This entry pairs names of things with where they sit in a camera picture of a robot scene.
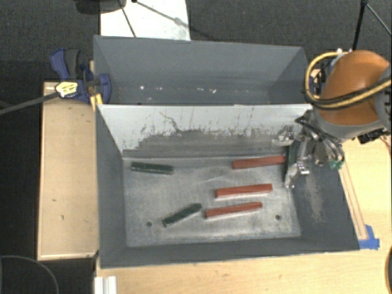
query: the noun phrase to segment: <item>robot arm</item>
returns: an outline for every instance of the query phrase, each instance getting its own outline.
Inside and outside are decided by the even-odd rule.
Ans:
[[[314,66],[325,58],[336,58],[318,88],[309,84]],[[306,165],[329,163],[339,168],[344,162],[342,143],[358,137],[361,143],[391,132],[391,64],[381,56],[364,50],[326,53],[309,65],[304,90],[313,105],[296,120],[302,132],[295,160],[288,158],[285,186],[293,188],[298,175],[308,175]]]

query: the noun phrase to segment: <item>black cable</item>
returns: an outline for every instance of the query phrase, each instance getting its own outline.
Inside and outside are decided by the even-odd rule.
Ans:
[[[31,259],[28,257],[24,257],[24,256],[17,256],[17,255],[6,255],[6,256],[1,256],[0,255],[0,294],[1,294],[1,286],[2,286],[2,265],[1,265],[1,259],[19,259],[19,260],[25,260],[27,262],[31,262],[34,263],[35,265],[38,265],[40,267],[42,267],[51,277],[51,279],[53,280],[53,283],[56,287],[56,294],[60,294],[60,289],[59,289],[59,283],[55,277],[55,275],[53,274],[53,272],[51,272],[51,270],[45,266],[43,263],[40,263],[38,260],[35,259]]]
[[[366,4],[366,7],[373,13],[373,15],[376,17],[376,19],[378,19],[380,24],[385,28],[387,33],[392,37],[392,32],[389,30],[389,28],[385,24],[385,22],[379,17],[379,15],[376,13],[376,11],[369,4]]]
[[[315,133],[316,135],[319,135],[321,137],[320,141],[325,143],[329,147],[329,149],[333,152],[336,161],[339,161],[339,155],[342,158],[340,161],[344,161],[344,152],[341,150],[341,147],[332,138],[330,138],[327,133],[324,133],[321,129],[317,129],[313,125],[307,123],[304,117],[295,119],[295,122],[313,131],[313,133]]]
[[[122,13],[123,13],[124,16],[125,16],[125,19],[127,20],[127,23],[128,23],[128,26],[129,26],[129,29],[130,29],[132,35],[133,35],[134,37],[136,37],[135,31],[134,31],[134,29],[132,28],[132,25],[130,24],[130,21],[129,21],[129,19],[128,19],[128,16],[127,16],[125,10],[124,10],[123,5],[120,3],[120,0],[117,0],[117,1],[118,1],[118,5],[120,6],[120,8],[121,8],[121,10],[122,10]]]
[[[359,89],[357,91],[350,92],[350,93],[345,94],[343,96],[338,96],[338,97],[329,98],[329,99],[323,99],[322,101],[315,102],[314,104],[322,106],[322,105],[328,105],[328,104],[335,104],[336,102],[341,102],[341,101],[344,101],[344,100],[347,100],[347,99],[351,99],[351,98],[354,98],[356,96],[359,96],[360,94],[363,94],[364,92],[367,92],[369,90],[372,90],[372,89],[378,87],[380,84],[382,84],[382,83],[384,83],[386,81],[389,81],[390,79],[391,79],[390,77],[385,77],[382,80],[379,80],[378,82],[376,82],[374,84],[371,84],[370,86],[368,86],[366,88],[362,88],[362,89]],[[359,100],[357,102],[354,102],[353,104],[358,104],[359,102],[363,102],[365,100],[368,100],[369,98],[371,98],[371,97],[367,97],[366,99]]]
[[[356,29],[355,29],[355,36],[354,36],[354,42],[353,42],[353,50],[356,50],[356,46],[358,45],[358,39],[360,38],[360,31],[361,31],[361,26],[362,26],[362,19],[363,19],[363,14],[365,12],[365,7],[368,4],[368,0],[361,0],[361,8],[360,8],[360,14],[358,16],[358,21],[356,23]]]
[[[48,100],[51,100],[54,98],[58,98],[58,97],[59,97],[58,92],[53,92],[52,94],[49,94],[49,95],[46,95],[43,97],[39,97],[39,98],[36,98],[33,100],[22,102],[21,104],[13,105],[11,107],[0,110],[0,116],[6,114],[8,112],[13,112],[13,111],[17,111],[19,109],[29,107],[31,105],[41,104],[42,102],[45,102],[45,101],[48,101]]]

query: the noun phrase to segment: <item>blue clamp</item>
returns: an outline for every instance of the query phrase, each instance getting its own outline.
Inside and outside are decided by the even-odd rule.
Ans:
[[[361,239],[358,241],[360,245],[360,249],[374,249],[374,250],[379,249],[380,239],[374,237],[373,229],[370,225],[365,224],[365,228],[367,231],[368,238]]]
[[[65,50],[59,48],[50,55],[51,68],[59,75],[61,81],[73,80],[78,83],[79,93],[73,97],[73,99],[79,100],[86,104],[90,102],[90,94],[87,91],[88,82],[93,81],[94,75],[91,70],[85,65],[77,64],[77,58],[79,55],[78,50]],[[83,74],[83,80],[77,79],[76,69]],[[102,102],[107,104],[110,100],[111,84],[108,74],[100,74],[99,82],[101,85]]]

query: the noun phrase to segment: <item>cable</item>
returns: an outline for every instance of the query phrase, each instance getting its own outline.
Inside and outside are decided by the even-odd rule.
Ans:
[[[31,105],[41,104],[42,102],[45,102],[45,101],[48,101],[48,100],[51,100],[54,98],[58,98],[58,97],[59,97],[58,92],[53,92],[52,94],[49,94],[49,95],[46,95],[43,97],[39,97],[39,98],[36,98],[33,100],[22,102],[21,104],[13,105],[11,107],[0,110],[0,116],[6,114],[8,112],[17,111],[19,109],[29,107]]]
[[[341,146],[338,145],[327,133],[306,122],[304,117],[295,119],[295,122],[301,124],[303,127],[306,127],[307,129],[313,131],[313,133],[316,135],[320,136],[320,141],[329,147],[329,149],[333,152],[336,161],[344,161],[344,152],[341,149]]]
[[[378,19],[380,24],[385,28],[385,30],[388,32],[388,34],[392,37],[392,32],[386,26],[385,22],[379,17],[379,15],[376,13],[376,11],[369,4],[366,4],[366,7],[373,13],[373,15],[376,17],[376,19]]]
[[[313,67],[321,60],[330,57],[336,57],[337,55],[341,54],[340,52],[327,52],[324,53],[315,59],[312,60],[309,67],[307,68],[305,74],[305,81],[304,81],[304,88],[305,88],[305,96],[306,99],[316,105],[316,107],[323,108],[323,109],[339,109],[339,108],[347,108],[359,102],[365,101],[366,99],[370,98],[374,94],[377,94],[380,91],[383,91],[385,88],[391,85],[390,78],[384,78],[381,80],[381,83],[373,84],[367,87],[364,90],[350,93],[348,95],[340,96],[333,99],[321,99],[319,96],[313,95],[309,86],[309,77]]]
[[[51,272],[51,270],[45,266],[43,263],[40,263],[39,261],[35,260],[35,259],[31,259],[28,257],[24,257],[24,256],[17,256],[17,255],[6,255],[6,256],[1,256],[0,255],[0,294],[1,294],[1,281],[2,281],[2,266],[1,266],[1,259],[19,259],[19,260],[25,260],[27,262],[31,262],[34,263],[40,267],[42,267],[51,277],[51,279],[53,280],[53,283],[55,284],[56,287],[56,294],[60,294],[60,289],[59,289],[59,284],[57,282],[57,279],[55,277],[55,275],[53,274],[53,272]]]
[[[134,31],[134,29],[132,28],[132,25],[130,24],[130,21],[129,21],[129,19],[128,19],[128,16],[127,16],[125,10],[124,10],[123,5],[120,3],[120,0],[117,0],[117,2],[118,2],[118,5],[120,6],[120,8],[121,8],[121,10],[122,10],[122,13],[123,13],[124,16],[125,16],[125,19],[127,20],[127,23],[128,23],[128,26],[129,26],[129,29],[130,29],[132,35],[133,35],[134,37],[136,37],[135,31]]]

